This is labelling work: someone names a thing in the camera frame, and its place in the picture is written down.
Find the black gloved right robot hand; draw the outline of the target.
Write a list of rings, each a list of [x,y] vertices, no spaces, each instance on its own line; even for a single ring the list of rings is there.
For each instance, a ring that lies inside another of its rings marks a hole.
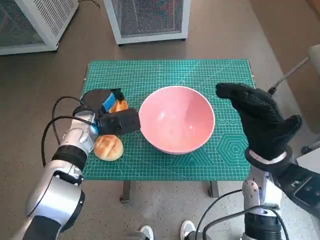
[[[289,141],[302,126],[302,118],[284,119],[272,96],[259,89],[237,83],[218,83],[216,95],[229,99],[237,110],[249,149],[265,160],[286,151]]]

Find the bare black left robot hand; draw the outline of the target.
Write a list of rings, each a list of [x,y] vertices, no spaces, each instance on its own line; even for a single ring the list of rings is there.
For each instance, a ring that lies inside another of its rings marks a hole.
[[[81,101],[85,106],[99,111],[100,113],[107,113],[117,101],[123,101],[124,94],[120,88],[104,89],[97,88],[87,91],[82,97]]]

